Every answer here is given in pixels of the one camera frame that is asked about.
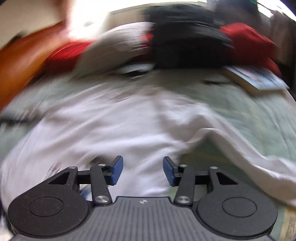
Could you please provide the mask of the white printed t-shirt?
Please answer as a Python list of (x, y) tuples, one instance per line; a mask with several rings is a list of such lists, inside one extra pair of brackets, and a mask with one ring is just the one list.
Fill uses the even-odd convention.
[(1, 166), (4, 208), (53, 174), (79, 168), (95, 157), (121, 155), (124, 170), (113, 197), (161, 196), (169, 188), (163, 157), (177, 159), (210, 138), (263, 191), (295, 205), (295, 164), (262, 156), (225, 118), (207, 105), (160, 87), (124, 90), (97, 85), (39, 107), (40, 122)]

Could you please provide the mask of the grey green pillow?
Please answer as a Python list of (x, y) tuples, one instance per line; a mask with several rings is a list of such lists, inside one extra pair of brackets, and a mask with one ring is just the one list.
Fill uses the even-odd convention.
[(136, 22), (115, 27), (89, 45), (80, 55), (73, 73), (80, 78), (111, 71), (134, 57), (149, 52), (147, 34), (151, 22)]

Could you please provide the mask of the blue picture book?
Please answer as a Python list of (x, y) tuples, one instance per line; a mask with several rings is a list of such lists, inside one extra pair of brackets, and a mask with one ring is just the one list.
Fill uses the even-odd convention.
[(288, 90), (288, 85), (268, 69), (261, 67), (225, 66), (226, 76), (252, 95), (263, 95)]

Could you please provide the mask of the black backpack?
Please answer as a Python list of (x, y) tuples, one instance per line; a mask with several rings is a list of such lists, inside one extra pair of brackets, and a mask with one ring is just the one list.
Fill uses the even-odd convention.
[(144, 10), (157, 68), (216, 68), (231, 63), (233, 43), (215, 12), (194, 4), (150, 6)]

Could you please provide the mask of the wooden headboard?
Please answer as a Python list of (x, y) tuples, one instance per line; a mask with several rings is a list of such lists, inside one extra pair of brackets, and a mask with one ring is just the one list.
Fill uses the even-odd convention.
[(1, 49), (1, 108), (4, 108), (41, 70), (53, 51), (68, 42), (66, 25), (51, 27), (17, 39)]

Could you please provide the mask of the red blanket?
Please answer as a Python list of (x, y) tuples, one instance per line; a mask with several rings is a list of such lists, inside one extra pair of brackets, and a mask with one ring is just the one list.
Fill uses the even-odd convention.
[[(225, 25), (219, 30), (232, 40), (234, 49), (230, 54), (235, 64), (263, 67), (281, 77), (279, 67), (272, 61), (276, 53), (276, 44), (272, 40), (244, 23)], [(46, 59), (43, 71), (56, 74), (73, 70), (82, 52), (92, 43), (72, 41), (59, 47)]]

